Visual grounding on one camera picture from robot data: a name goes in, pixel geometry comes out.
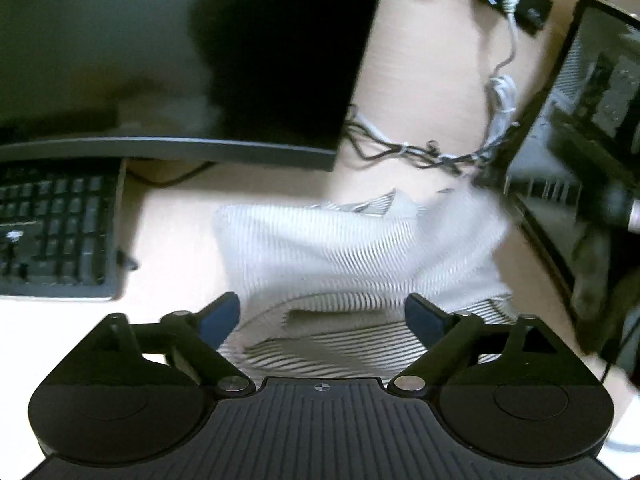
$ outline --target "black monitor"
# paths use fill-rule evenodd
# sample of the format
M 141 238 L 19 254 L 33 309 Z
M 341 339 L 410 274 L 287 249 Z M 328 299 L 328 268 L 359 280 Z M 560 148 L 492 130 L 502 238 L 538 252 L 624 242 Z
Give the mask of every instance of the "black monitor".
M 0 161 L 330 170 L 378 0 L 0 1 Z

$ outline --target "white fabric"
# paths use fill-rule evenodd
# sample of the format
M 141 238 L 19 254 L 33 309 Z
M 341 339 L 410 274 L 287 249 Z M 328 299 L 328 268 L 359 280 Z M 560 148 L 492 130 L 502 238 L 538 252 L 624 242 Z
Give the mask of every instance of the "white fabric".
M 510 290 L 492 261 L 508 227 L 494 197 L 466 179 L 428 206 L 401 191 L 347 206 L 224 206 L 215 231 L 242 307 L 238 328 L 221 352 L 253 375 L 300 375 L 338 354 L 342 367 L 334 362 L 322 368 L 324 376 L 356 368 L 361 374 L 383 368 L 391 373 L 410 362 L 379 365 L 386 352 L 394 352 L 394 342 L 402 340 L 412 360 L 424 352 L 403 322 L 411 292 L 447 312 L 476 306 L 488 320 L 509 322 L 515 317 L 504 300 Z M 399 332 L 374 345 L 380 349 L 373 352 L 377 362 L 365 363 L 359 349 L 340 345 L 375 340 L 384 326 Z M 328 336 L 336 333 L 341 336 Z M 306 343 L 294 351 L 296 345 L 283 340 Z M 317 371 L 311 367 L 309 374 Z

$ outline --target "white cable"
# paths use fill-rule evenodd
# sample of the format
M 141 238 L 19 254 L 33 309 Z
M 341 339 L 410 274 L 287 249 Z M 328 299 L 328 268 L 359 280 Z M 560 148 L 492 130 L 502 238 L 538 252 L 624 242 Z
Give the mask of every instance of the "white cable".
M 496 77 L 501 68 L 507 66 L 511 61 L 513 61 L 518 51 L 518 25 L 516 24 L 516 18 L 512 12 L 507 13 L 507 22 L 509 23 L 509 36 L 511 38 L 511 54 L 507 59 L 495 67 L 492 77 Z
M 514 80 L 509 75 L 499 75 L 502 68 L 511 63 L 517 54 L 518 50 L 518 25 L 516 24 L 514 12 L 516 6 L 520 0 L 500 0 L 502 10 L 505 12 L 507 22 L 509 25 L 509 36 L 511 40 L 511 53 L 507 59 L 499 63 L 489 79 L 487 84 L 489 102 L 493 111 L 493 116 L 487 127 L 486 138 L 482 144 L 481 150 L 484 152 L 482 156 L 478 153 L 472 153 L 473 160 L 480 160 L 481 158 L 490 158 L 494 151 L 500 145 L 503 137 L 507 133 L 509 127 L 513 123 L 513 115 L 516 111 L 515 105 L 518 98 L 518 89 Z M 409 147 L 407 142 L 395 142 L 389 139 L 382 131 L 380 131 L 375 124 L 369 121 L 362 113 L 357 112 L 353 119 L 359 122 L 364 128 L 366 128 L 369 136 L 373 140 L 379 142 L 386 142 L 388 144 L 401 145 L 402 148 L 396 154 L 397 156 L 404 156 L 406 153 L 412 153 L 418 156 L 424 156 L 424 150 L 416 150 Z M 438 158 L 440 160 L 447 158 L 456 158 L 455 155 L 448 153 L 441 153 Z
M 518 49 L 518 26 L 512 12 L 507 13 L 507 20 L 511 37 L 511 53 L 507 59 L 495 67 L 494 74 L 487 85 L 493 117 L 489 122 L 483 147 L 497 145 L 502 140 L 513 124 L 512 117 L 516 111 L 515 105 L 518 99 L 516 83 L 511 76 L 498 74 L 501 68 L 515 59 Z

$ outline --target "keyboard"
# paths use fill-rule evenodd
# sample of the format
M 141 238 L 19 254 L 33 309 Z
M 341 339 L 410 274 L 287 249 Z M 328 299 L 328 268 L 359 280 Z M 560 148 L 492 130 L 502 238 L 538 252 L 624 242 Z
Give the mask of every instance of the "keyboard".
M 0 295 L 112 299 L 123 179 L 120 158 L 0 164 Z

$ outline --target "cable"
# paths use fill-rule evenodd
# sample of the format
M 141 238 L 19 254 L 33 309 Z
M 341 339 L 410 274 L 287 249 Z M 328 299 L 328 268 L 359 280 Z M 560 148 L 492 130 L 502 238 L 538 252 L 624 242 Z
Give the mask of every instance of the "cable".
M 638 319 L 636 319 L 636 322 L 631 327 L 631 330 L 629 330 L 629 332 L 626 334 L 625 338 L 622 340 L 622 343 L 620 343 L 620 346 L 618 347 L 618 350 L 616 351 L 616 354 L 613 356 L 613 359 L 610 359 L 607 362 L 607 366 L 604 368 L 604 373 L 602 374 L 602 377 L 600 378 L 600 384 L 604 384 L 604 381 L 607 379 L 607 375 L 609 374 L 609 371 L 611 370 L 611 367 L 616 363 L 616 361 L 620 357 L 620 354 L 622 354 L 622 351 L 625 349 L 625 346 L 627 345 L 627 343 L 629 343 L 629 341 L 631 341 L 631 338 L 633 337 L 634 332 L 638 329 L 638 327 L 640 327 L 640 317 Z
M 184 181 L 187 181 L 190 178 L 193 178 L 201 174 L 203 171 L 206 171 L 209 168 L 212 168 L 216 164 L 217 164 L 216 162 L 203 162 L 197 168 L 194 168 L 191 171 L 187 171 L 187 173 L 182 174 L 181 176 L 178 176 L 176 178 L 172 178 L 171 180 L 165 180 L 164 182 L 155 182 L 153 180 L 149 180 L 148 178 L 141 176 L 137 173 L 134 173 L 131 170 L 127 170 L 127 176 L 130 176 L 133 180 L 136 180 L 141 184 L 145 184 L 145 186 L 153 187 L 156 189 L 165 189 L 167 187 L 177 186 L 178 184 L 181 184 Z
M 500 69 L 506 67 L 511 61 L 516 59 L 516 54 L 518 52 L 518 25 L 516 24 L 516 18 L 513 12 L 507 12 L 507 22 L 509 23 L 509 37 L 511 40 L 511 53 L 509 57 L 505 59 L 503 62 L 498 63 L 498 65 L 494 68 L 494 74 L 492 77 L 497 77 Z
M 499 72 L 511 63 L 518 50 L 518 25 L 514 12 L 520 0 L 499 0 L 502 10 L 505 12 L 509 24 L 511 40 L 511 52 L 507 59 L 499 63 L 487 83 L 487 93 L 493 115 L 487 127 L 484 142 L 479 150 L 462 156 L 441 153 L 437 143 L 431 140 L 426 148 L 412 146 L 407 142 L 395 142 L 390 140 L 362 113 L 357 111 L 355 105 L 351 105 L 350 113 L 344 123 L 344 133 L 360 158 L 367 162 L 376 162 L 389 156 L 401 157 L 412 166 L 421 170 L 431 168 L 443 168 L 449 173 L 459 176 L 462 174 L 457 164 L 484 165 L 495 155 L 497 148 L 506 140 L 507 132 L 512 125 L 515 105 L 518 98 L 518 89 L 514 80 L 508 75 L 500 75 Z M 358 138 L 364 137 L 372 141 L 377 148 L 382 149 L 372 155 L 366 155 L 359 145 Z

